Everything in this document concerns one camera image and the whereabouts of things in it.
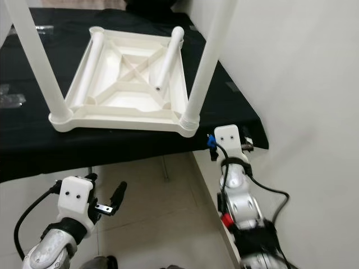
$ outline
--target floor tile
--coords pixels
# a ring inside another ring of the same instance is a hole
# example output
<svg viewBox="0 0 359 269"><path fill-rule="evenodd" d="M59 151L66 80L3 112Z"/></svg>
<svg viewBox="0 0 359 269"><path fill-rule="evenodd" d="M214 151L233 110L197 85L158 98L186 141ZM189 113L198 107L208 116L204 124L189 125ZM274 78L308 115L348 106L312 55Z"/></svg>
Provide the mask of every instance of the floor tile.
<svg viewBox="0 0 359 269"><path fill-rule="evenodd" d="M0 256L0 265L4 269L21 269L22 260L17 253Z"/></svg>
<svg viewBox="0 0 359 269"><path fill-rule="evenodd" d="M205 207L184 209L99 232L100 253L117 257L121 269L233 268L218 228Z"/></svg>
<svg viewBox="0 0 359 269"><path fill-rule="evenodd" d="M186 158L166 156L170 180L165 182L160 157L105 165L97 168L99 183L96 195L99 202L106 203L122 180L128 183L121 208L112 217L103 217L99 230L107 230L146 219L196 207L193 194L195 178Z"/></svg>

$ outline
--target black cloth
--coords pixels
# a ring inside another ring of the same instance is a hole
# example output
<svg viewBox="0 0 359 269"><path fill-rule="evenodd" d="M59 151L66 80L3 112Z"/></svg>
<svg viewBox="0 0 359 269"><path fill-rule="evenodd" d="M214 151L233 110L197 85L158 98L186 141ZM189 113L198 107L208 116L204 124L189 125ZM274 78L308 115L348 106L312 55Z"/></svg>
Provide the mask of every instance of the black cloth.
<svg viewBox="0 0 359 269"><path fill-rule="evenodd" d="M56 79L65 96L89 42L89 27L170 36L179 25L185 30L182 60L190 93L205 45L189 17L173 13L139 17L120 10L31 9L36 25L54 25L53 34L41 35ZM34 74L17 35L0 50L0 83L11 94L22 93L21 108L0 109L0 182L60 170L131 161L151 156L207 148L207 133L226 124L247 126L255 146L268 148L261 121L218 63L201 112L199 130L192 138L172 132L76 128L53 129Z"/></svg>

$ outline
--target red button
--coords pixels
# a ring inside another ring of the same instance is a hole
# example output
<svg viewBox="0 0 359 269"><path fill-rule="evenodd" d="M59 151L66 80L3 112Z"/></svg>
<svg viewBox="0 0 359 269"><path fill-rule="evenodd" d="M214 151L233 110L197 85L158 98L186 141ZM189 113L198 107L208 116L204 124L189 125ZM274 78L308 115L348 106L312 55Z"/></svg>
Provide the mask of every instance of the red button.
<svg viewBox="0 0 359 269"><path fill-rule="evenodd" d="M234 224L234 221L232 220L232 217L229 213L225 213L224 215L222 215L221 220L224 226L226 226L227 228L231 227Z"/></svg>

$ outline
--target robotic arm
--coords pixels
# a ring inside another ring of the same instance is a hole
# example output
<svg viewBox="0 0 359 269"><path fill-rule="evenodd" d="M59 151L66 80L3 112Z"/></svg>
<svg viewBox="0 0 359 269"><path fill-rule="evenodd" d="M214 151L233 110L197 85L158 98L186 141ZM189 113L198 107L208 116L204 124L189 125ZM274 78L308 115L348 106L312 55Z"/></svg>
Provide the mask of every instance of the robotic arm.
<svg viewBox="0 0 359 269"><path fill-rule="evenodd" d="M275 215L278 215L288 201L289 195L255 181L248 158L242 152L253 150L252 140L245 129L241 130L242 140L245 141L243 145L237 126L218 127L214 134L215 137L209 136L208 146L212 160L217 161L223 174L218 193L218 211L222 214L224 225L234 236L234 243L241 256L241 268L297 269L286 260L274 224L263 217L256 199L250 194L249 180L269 191L286 195L286 200ZM70 259L76 253L77 245L85 237L91 236L101 215L112 216L116 213L122 203L127 183L122 182L119 185L111 197L110 206L106 206L98 204L98 199L94 196L96 178L96 174L90 174L85 178L67 177L57 181L21 216L15 227L14 238L17 250L24 260L22 269L69 269ZM18 237L21 222L50 193L59 195L59 222L50 224L41 236L41 242L24 256ZM108 266L111 261L106 261L105 257L90 261L90 266L85 268L93 268L94 264L100 268L117 268L115 265Z"/></svg>
<svg viewBox="0 0 359 269"><path fill-rule="evenodd" d="M215 137L209 136L208 146L212 160L217 156L217 164L223 174L218 211L222 214L223 224L234 236L241 256L241 268L296 268L285 258L274 224L263 217L256 199L250 194L249 179L259 183L252 177L251 166L242 150L253 150L252 140L244 131L242 137L245 144L241 145L240 133L235 125L217 127L214 134ZM269 190L286 195L284 204L288 201L287 193Z"/></svg>
<svg viewBox="0 0 359 269"><path fill-rule="evenodd" d="M101 215L116 213L127 183L122 182L111 198L111 205L104 206L94 197L96 178L96 174L90 174L86 178L67 177L56 182L52 189L59 194L59 222L46 228L41 242L24 257L23 269L69 269L77 245L91 236Z"/></svg>

